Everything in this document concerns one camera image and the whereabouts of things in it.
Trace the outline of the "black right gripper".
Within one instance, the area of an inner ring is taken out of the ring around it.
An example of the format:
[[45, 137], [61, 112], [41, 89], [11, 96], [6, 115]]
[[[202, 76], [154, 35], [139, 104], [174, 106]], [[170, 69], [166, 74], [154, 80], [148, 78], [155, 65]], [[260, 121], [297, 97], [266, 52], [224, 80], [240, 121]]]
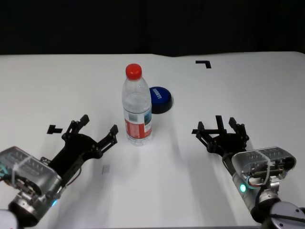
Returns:
[[197, 129], [195, 129], [195, 136], [206, 147], [209, 153], [223, 156], [225, 153], [236, 154], [246, 151], [246, 143], [249, 140], [249, 136], [246, 133], [245, 125], [237, 123], [231, 117], [229, 119], [229, 126], [235, 131], [235, 134], [219, 135], [215, 138], [215, 143], [212, 135], [217, 135], [218, 129], [205, 129], [200, 121], [198, 122]]

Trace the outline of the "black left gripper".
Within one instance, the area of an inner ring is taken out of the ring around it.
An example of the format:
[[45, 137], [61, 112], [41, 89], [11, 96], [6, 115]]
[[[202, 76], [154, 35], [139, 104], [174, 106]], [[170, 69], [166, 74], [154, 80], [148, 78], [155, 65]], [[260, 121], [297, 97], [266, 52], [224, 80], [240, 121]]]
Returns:
[[66, 186], [76, 172], [81, 168], [85, 159], [83, 155], [91, 151], [92, 158], [101, 158], [103, 154], [117, 143], [118, 126], [113, 125], [106, 137], [96, 142], [89, 136], [79, 134], [79, 131], [89, 123], [87, 114], [79, 121], [72, 120], [67, 131], [62, 135], [64, 148], [49, 163], [61, 178], [61, 186]]

